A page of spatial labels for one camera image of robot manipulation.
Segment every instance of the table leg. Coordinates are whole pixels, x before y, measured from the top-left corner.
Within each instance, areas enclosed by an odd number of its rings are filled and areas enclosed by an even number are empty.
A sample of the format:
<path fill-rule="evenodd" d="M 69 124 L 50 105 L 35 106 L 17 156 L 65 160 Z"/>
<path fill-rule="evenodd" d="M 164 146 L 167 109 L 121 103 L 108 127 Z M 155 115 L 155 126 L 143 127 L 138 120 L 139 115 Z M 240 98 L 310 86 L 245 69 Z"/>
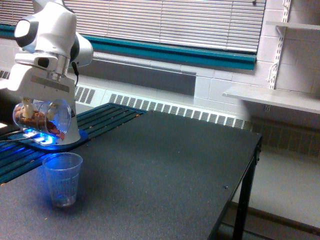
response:
<path fill-rule="evenodd" d="M 254 155 L 253 160 L 249 166 L 249 169 L 244 175 L 244 178 L 242 180 L 239 204 L 236 211 L 235 224 L 234 224 L 234 230 L 233 230 L 233 237 L 232 237 L 233 240 L 241 240 L 244 233 L 256 164 L 257 164 L 257 154 Z"/>

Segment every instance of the cereal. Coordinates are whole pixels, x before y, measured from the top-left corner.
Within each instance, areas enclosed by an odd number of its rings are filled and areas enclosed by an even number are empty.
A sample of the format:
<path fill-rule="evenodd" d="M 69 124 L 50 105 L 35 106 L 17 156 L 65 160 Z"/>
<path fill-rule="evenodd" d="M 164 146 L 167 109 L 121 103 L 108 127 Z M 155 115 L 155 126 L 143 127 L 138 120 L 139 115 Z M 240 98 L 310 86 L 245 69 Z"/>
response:
<path fill-rule="evenodd" d="M 50 134 L 62 140 L 65 139 L 65 134 L 57 129 L 57 126 L 53 122 L 49 121 L 42 112 L 34 110 L 32 117 L 28 118 L 23 117 L 23 110 L 23 107 L 17 107 L 15 109 L 14 117 L 18 124 L 43 132 L 47 129 Z"/>

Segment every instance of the shelf bracket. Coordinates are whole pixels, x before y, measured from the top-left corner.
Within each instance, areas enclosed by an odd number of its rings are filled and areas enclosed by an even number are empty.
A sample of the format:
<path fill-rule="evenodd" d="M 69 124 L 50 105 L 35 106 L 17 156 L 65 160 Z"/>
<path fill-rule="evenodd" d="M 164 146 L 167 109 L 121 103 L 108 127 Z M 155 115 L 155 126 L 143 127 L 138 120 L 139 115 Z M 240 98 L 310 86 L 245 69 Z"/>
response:
<path fill-rule="evenodd" d="M 287 28 L 285 26 L 276 26 L 276 31 L 280 35 L 281 38 L 284 38 L 286 35 Z"/>
<path fill-rule="evenodd" d="M 284 6 L 283 17 L 282 17 L 283 23 L 288 22 L 291 1 L 292 0 L 282 0 L 282 4 Z M 284 46 L 284 40 L 286 36 L 286 29 L 287 28 L 283 26 L 276 26 L 276 30 L 279 33 L 279 40 L 278 40 L 278 45 L 276 49 L 275 59 L 274 59 L 273 65 L 270 67 L 269 75 L 267 78 L 267 82 L 269 83 L 269 89 L 275 89 L 276 87 L 276 80 L 278 77 L 278 70 L 280 65 L 281 53 Z"/>

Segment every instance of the heating vent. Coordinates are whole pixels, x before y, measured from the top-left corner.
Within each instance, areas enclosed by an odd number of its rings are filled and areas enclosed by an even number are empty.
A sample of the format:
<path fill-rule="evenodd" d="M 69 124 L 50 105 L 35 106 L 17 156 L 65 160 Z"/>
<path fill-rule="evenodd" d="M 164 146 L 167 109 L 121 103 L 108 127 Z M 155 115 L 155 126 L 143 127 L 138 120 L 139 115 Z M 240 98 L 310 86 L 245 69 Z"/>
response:
<path fill-rule="evenodd" d="M 115 100 L 116 100 L 116 96 L 115 94 L 112 94 L 111 97 L 110 97 L 110 103 L 114 103 Z"/>
<path fill-rule="evenodd" d="M 244 121 L 241 119 L 236 119 L 235 123 L 234 123 L 234 127 L 237 129 L 242 129 L 242 125 L 243 125 Z"/>
<path fill-rule="evenodd" d="M 209 122 L 211 123 L 216 123 L 217 120 L 217 115 L 216 114 L 211 114 L 209 118 Z"/>
<path fill-rule="evenodd" d="M 80 102 L 84 103 L 88 97 L 88 93 L 89 93 L 89 88 L 85 88 L 83 91 L 83 94 L 81 96 Z"/>
<path fill-rule="evenodd" d="M 79 102 L 82 92 L 84 91 L 83 87 L 79 87 L 78 91 L 75 94 L 75 101 Z"/>
<path fill-rule="evenodd" d="M 128 104 L 128 101 L 129 101 L 129 97 L 125 96 L 123 101 L 122 101 L 122 105 L 127 105 Z"/>
<path fill-rule="evenodd" d="M 128 105 L 128 106 L 129 106 L 130 108 L 133 108 L 134 105 L 135 105 L 135 102 L 136 102 L 136 99 L 135 99 L 135 98 L 131 98 L 130 101 L 129 101 L 129 105 Z"/>
<path fill-rule="evenodd" d="M 134 105 L 134 107 L 136 109 L 140 109 L 141 108 L 141 104 L 142 104 L 142 100 L 141 99 L 138 99 Z"/>
<path fill-rule="evenodd" d="M 111 103 L 122 104 L 124 106 L 135 107 L 145 111 L 157 111 L 167 114 L 174 114 L 200 121 L 206 121 L 232 128 L 261 133 L 263 135 L 263 144 L 271 147 L 289 150 L 301 154 L 320 157 L 320 134 L 314 132 L 301 132 L 295 128 L 276 126 L 275 124 L 266 124 L 251 122 L 239 119 L 234 115 L 225 113 L 202 110 L 196 107 L 170 103 L 166 101 L 154 100 L 144 97 L 133 97 L 130 95 L 111 94 L 109 101 Z"/>
<path fill-rule="evenodd" d="M 9 71 L 0 70 L 0 79 L 9 79 L 9 77 L 10 77 Z"/>
<path fill-rule="evenodd" d="M 123 98 L 124 98 L 124 96 L 118 95 L 118 96 L 116 97 L 115 103 L 116 103 L 116 104 L 121 104 L 121 101 L 122 101 Z"/>
<path fill-rule="evenodd" d="M 158 111 L 158 112 L 162 112 L 163 106 L 164 106 L 164 105 L 163 105 L 162 103 L 158 103 L 157 106 L 156 106 L 156 108 L 155 108 L 155 110 Z"/>
<path fill-rule="evenodd" d="M 233 127 L 234 121 L 235 121 L 234 118 L 228 117 L 228 118 L 226 119 L 225 125 L 226 125 L 226 126 L 229 126 L 229 127 Z"/>
<path fill-rule="evenodd" d="M 197 120 L 199 120 L 199 118 L 200 118 L 200 114 L 201 114 L 201 112 L 200 111 L 194 111 L 194 113 L 193 113 L 193 119 L 197 119 Z"/>
<path fill-rule="evenodd" d="M 178 115 L 179 115 L 179 116 L 183 116 L 183 115 L 185 115 L 185 111 L 186 111 L 186 109 L 185 109 L 185 108 L 180 107 L 180 108 L 179 108 L 179 111 L 178 111 Z"/>
<path fill-rule="evenodd" d="M 225 116 L 219 116 L 218 117 L 218 121 L 216 122 L 217 124 L 221 124 L 221 125 L 224 125 L 225 124 L 225 119 L 226 117 Z"/>
<path fill-rule="evenodd" d="M 172 107 L 171 107 L 170 114 L 174 114 L 174 115 L 176 115 L 176 114 L 177 114 L 177 110 L 178 110 L 178 107 L 176 107 L 176 106 L 172 106 Z"/>
<path fill-rule="evenodd" d="M 169 111 L 170 111 L 170 106 L 169 105 L 164 105 L 163 112 L 168 114 Z"/>
<path fill-rule="evenodd" d="M 207 120 L 208 120 L 208 117 L 209 117 L 209 113 L 203 112 L 202 115 L 201 115 L 200 120 L 202 120 L 202 121 L 207 121 Z"/>
<path fill-rule="evenodd" d="M 155 108 L 156 108 L 156 103 L 155 103 L 154 101 L 152 101 L 152 102 L 150 103 L 150 106 L 149 106 L 149 111 L 154 111 Z"/>
<path fill-rule="evenodd" d="M 185 117 L 187 117 L 187 118 L 191 118 L 191 117 L 192 117 L 192 113 L 193 113 L 193 111 L 192 111 L 192 110 L 187 109 L 187 110 L 186 110 L 186 113 L 185 113 Z"/>
<path fill-rule="evenodd" d="M 147 110 L 148 109 L 148 105 L 149 105 L 149 101 L 143 101 L 143 104 L 142 104 L 142 110 Z"/>
<path fill-rule="evenodd" d="M 94 98 L 95 92 L 96 92 L 96 90 L 90 89 L 88 98 L 87 98 L 86 101 L 85 101 L 86 104 L 91 104 L 91 101 L 92 101 L 92 99 Z"/>
<path fill-rule="evenodd" d="M 88 104 L 91 105 L 92 101 L 94 99 L 94 96 L 97 94 L 97 91 L 99 92 L 100 90 L 97 88 L 93 89 L 90 86 L 85 86 L 85 85 L 78 85 L 74 88 L 74 95 L 75 95 L 75 102 L 78 104 Z M 93 107 L 96 107 L 97 105 L 100 105 L 100 102 L 97 104 L 97 102 L 94 102 Z"/>

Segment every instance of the black table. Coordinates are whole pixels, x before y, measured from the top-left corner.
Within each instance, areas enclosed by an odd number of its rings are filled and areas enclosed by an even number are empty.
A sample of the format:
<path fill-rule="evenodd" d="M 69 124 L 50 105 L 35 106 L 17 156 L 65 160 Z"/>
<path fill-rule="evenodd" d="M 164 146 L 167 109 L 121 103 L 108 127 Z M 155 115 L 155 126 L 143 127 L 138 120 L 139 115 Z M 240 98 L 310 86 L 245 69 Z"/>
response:
<path fill-rule="evenodd" d="M 213 238 L 242 181 L 241 239 L 261 135 L 148 112 L 72 152 L 78 199 L 51 205 L 43 167 L 0 187 L 0 239 Z"/>

